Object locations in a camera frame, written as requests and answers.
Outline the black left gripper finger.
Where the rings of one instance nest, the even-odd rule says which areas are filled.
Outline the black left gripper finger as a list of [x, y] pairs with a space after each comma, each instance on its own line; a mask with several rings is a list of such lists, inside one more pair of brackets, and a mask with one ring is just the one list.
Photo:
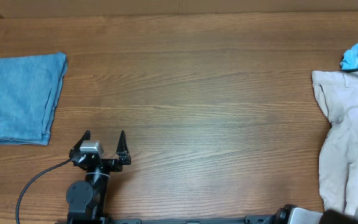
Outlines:
[[86, 130], [84, 135], [80, 138], [80, 140], [73, 146], [73, 150], [79, 150], [83, 141], [88, 141], [91, 138], [90, 130]]
[[119, 160], [122, 165], [131, 165], [131, 155], [127, 146], [126, 134], [124, 130], [121, 131], [116, 154], [119, 156]]

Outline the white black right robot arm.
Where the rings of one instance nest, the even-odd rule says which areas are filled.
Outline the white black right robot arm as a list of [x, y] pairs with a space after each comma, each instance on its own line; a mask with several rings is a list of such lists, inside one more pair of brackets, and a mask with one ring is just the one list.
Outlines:
[[315, 100], [331, 125], [318, 162], [324, 211], [285, 205], [266, 223], [358, 223], [358, 44], [340, 65], [311, 74]]

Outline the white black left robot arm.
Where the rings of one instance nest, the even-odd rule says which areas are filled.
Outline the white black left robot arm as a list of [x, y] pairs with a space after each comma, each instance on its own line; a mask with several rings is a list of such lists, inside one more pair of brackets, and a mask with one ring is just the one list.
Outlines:
[[87, 130], [70, 150], [69, 158], [74, 166], [83, 169], [85, 179], [72, 183], [66, 192], [69, 205], [67, 223], [112, 223], [104, 212], [110, 173], [121, 172], [124, 165], [131, 164], [126, 134], [121, 132], [115, 159], [105, 159], [99, 141], [91, 140]]

